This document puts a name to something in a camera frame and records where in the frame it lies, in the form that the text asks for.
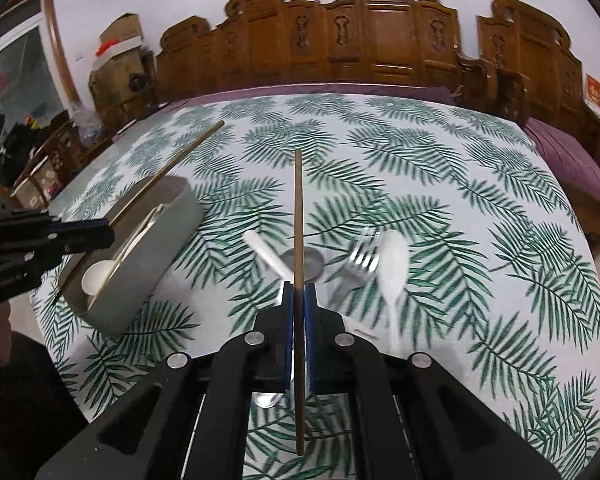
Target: door frame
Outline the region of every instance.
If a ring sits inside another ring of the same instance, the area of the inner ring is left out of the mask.
[[[4,12],[8,12],[8,10],[13,9],[13,7],[16,7],[24,1],[25,0],[9,0],[4,9]],[[62,48],[62,41],[60,40],[60,31],[58,29],[58,20],[56,19],[56,8],[54,6],[54,0],[40,0],[40,7],[42,8],[42,13],[45,17],[44,21],[46,22],[46,30],[48,31],[48,38],[50,39],[51,43],[51,52],[53,53],[53,59],[56,62],[57,74],[62,83],[62,87],[64,88],[64,94],[70,102],[80,103],[80,97],[78,96],[78,92],[75,89],[74,80],[71,77],[69,65],[66,62],[64,48]],[[46,41],[44,36],[46,36],[46,34],[42,34],[42,31],[40,32],[40,36],[43,38],[44,45]]]

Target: plastic bag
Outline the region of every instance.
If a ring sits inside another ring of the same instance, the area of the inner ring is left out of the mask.
[[[87,148],[93,146],[104,134],[100,116],[81,103],[71,103],[71,108],[74,110],[74,124],[78,126],[80,142]]]

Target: screw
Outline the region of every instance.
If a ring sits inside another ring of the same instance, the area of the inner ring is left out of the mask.
[[[184,354],[171,354],[167,359],[167,364],[169,368],[173,368],[174,370],[182,368],[187,364],[187,356]]]
[[[423,352],[418,352],[411,356],[411,363],[417,368],[429,368],[431,366],[431,357]]]
[[[353,343],[355,343],[356,338],[349,333],[342,332],[335,337],[334,341],[338,346],[351,346]]]
[[[253,332],[245,334],[244,342],[247,343],[247,345],[257,346],[264,343],[264,334],[254,330]]]

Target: tablecloth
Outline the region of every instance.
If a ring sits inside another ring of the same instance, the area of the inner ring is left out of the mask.
[[[264,96],[164,115],[62,215],[103,215],[218,119],[226,125],[173,174],[205,218],[118,341],[50,306],[59,269],[32,303],[46,346],[88,419],[172,351],[217,351],[276,304],[279,280],[243,243],[255,229],[292,247],[293,152],[304,157],[305,244],[326,262],[327,306],[349,244],[366,226],[408,240],[402,344],[430,353],[547,457],[564,478],[600,432],[600,284],[578,221],[535,145],[512,123],[388,96]],[[342,312],[386,323],[375,282]],[[307,453],[293,453],[292,403],[252,406],[245,478],[354,478],[347,407],[313,397]]]

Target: wooden chopstick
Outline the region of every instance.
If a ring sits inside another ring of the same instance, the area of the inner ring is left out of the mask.
[[[302,151],[295,153],[294,193],[294,411],[296,453],[304,455],[304,221],[302,218]]]
[[[202,144],[205,140],[207,140],[212,134],[216,133],[220,128],[224,126],[224,121],[218,121],[211,128],[209,128],[206,132],[202,133],[200,136],[196,137],[195,140],[184,146],[174,157],[164,165],[164,167],[156,173],[149,182],[144,184],[141,189],[133,196],[133,198],[125,204],[125,206],[120,210],[120,212],[113,217],[109,225],[114,228],[131,210],[131,208],[143,197],[148,191],[155,186],[158,181],[164,177],[167,173],[169,173],[173,168],[175,168],[189,153],[195,150],[200,144]],[[71,281],[74,279],[75,275],[85,266],[87,263],[87,259],[93,254],[93,251],[89,251],[88,253],[84,253],[75,267],[69,272],[69,275],[64,280],[64,283],[59,287],[58,293],[56,294],[51,306],[54,306],[58,300],[64,294],[66,288],[69,286]]]

